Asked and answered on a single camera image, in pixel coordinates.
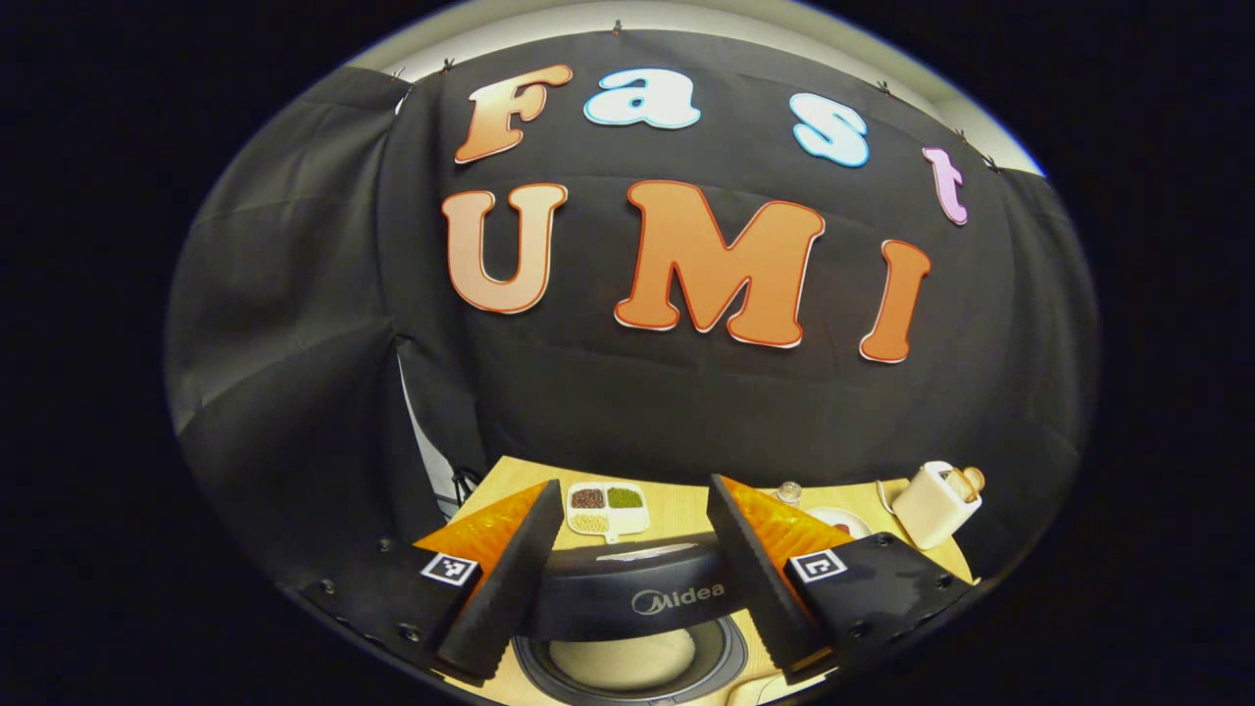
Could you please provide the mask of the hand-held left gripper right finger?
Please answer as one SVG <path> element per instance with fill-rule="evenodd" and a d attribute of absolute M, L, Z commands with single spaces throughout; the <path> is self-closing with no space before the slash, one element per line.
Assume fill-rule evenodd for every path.
<path fill-rule="evenodd" d="M 847 678 L 899 657 L 958 614 L 974 588 L 895 533 L 853 539 L 727 477 L 709 479 L 708 518 L 789 683 Z"/>

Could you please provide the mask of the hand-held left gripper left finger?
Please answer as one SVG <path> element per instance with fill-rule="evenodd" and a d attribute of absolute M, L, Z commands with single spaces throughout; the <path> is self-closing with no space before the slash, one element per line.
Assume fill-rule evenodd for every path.
<path fill-rule="evenodd" d="M 561 487 L 548 479 L 299 593 L 402 663 L 482 686 L 527 616 L 563 518 Z"/>

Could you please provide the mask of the black rice cooker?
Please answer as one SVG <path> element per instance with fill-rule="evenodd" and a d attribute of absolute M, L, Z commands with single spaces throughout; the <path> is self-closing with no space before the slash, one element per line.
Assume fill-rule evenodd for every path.
<path fill-rule="evenodd" d="M 673 706 L 739 678 L 749 650 L 733 614 L 743 606 L 712 532 L 552 551 L 515 655 L 538 691 L 569 706 Z M 674 630 L 695 653 L 650 686 L 595 686 L 555 657 L 561 645 L 625 647 Z"/>

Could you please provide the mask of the clear plastic rice box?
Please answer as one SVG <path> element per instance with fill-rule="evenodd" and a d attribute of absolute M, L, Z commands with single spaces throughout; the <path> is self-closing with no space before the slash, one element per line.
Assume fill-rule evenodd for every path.
<path fill-rule="evenodd" d="M 725 706 L 761 706 L 762 703 L 784 697 L 789 692 L 792 692 L 792 687 L 789 687 L 784 676 L 776 675 L 771 676 L 771 678 L 756 678 L 744 681 L 744 683 L 739 683 L 735 688 L 732 688 L 730 693 L 728 693 Z"/>

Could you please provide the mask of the white round plate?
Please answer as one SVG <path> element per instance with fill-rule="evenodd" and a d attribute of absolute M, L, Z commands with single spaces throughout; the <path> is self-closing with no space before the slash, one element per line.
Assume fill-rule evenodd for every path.
<path fill-rule="evenodd" d="M 866 535 L 873 533 L 873 529 L 861 517 L 851 513 L 851 510 L 822 507 L 806 509 L 806 513 L 826 525 L 847 532 L 855 540 L 865 539 Z"/>

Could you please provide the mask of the white divided bean dish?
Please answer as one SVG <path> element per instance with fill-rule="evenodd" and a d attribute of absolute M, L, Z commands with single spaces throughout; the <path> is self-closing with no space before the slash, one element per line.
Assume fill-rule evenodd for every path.
<path fill-rule="evenodd" d="M 633 482 L 577 482 L 565 497 L 566 525 L 579 535 L 614 544 L 622 535 L 650 528 L 651 515 L 641 487 Z"/>

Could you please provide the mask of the white toaster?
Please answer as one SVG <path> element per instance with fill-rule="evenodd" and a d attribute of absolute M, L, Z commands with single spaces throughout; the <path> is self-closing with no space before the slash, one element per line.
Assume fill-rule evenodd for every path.
<path fill-rule="evenodd" d="M 969 487 L 950 485 L 937 477 L 951 468 L 956 466 L 950 461 L 924 461 L 895 497 L 884 492 L 884 482 L 875 482 L 881 507 L 901 524 L 919 549 L 941 545 L 981 508 L 981 494 L 971 493 Z"/>

